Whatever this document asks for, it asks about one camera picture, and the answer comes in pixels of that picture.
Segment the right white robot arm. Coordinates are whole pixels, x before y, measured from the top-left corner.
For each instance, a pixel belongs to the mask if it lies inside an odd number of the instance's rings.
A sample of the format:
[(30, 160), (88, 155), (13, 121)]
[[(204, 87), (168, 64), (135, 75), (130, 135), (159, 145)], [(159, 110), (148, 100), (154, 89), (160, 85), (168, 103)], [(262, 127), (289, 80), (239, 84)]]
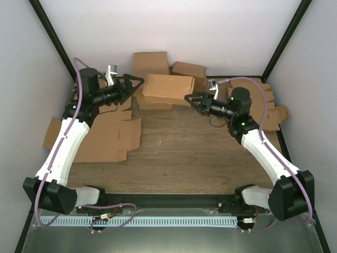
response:
[(312, 219), (314, 177), (290, 163), (268, 140), (260, 126), (250, 116), (250, 93), (243, 87), (235, 88), (228, 101), (222, 102), (207, 92), (185, 96), (199, 114), (227, 119), (229, 133), (247, 149), (266, 171), (273, 187), (260, 188), (250, 184), (238, 188), (234, 206), (247, 212), (252, 206), (271, 211), (279, 221), (307, 212)]

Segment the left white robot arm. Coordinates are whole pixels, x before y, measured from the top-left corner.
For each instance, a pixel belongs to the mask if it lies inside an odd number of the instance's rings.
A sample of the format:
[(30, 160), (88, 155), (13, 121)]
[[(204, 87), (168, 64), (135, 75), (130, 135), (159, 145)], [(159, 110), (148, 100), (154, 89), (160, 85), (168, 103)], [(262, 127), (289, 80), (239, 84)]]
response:
[(77, 71), (77, 98), (70, 100), (63, 113), (61, 129), (42, 167), (35, 177), (27, 177), (23, 189), (35, 213), (40, 209), (67, 215), (74, 208), (88, 206), (97, 213), (107, 208), (108, 200), (94, 187), (68, 188), (68, 175), (85, 136), (89, 133), (100, 107), (122, 105), (144, 83), (141, 77), (124, 74), (112, 77), (86, 67)]

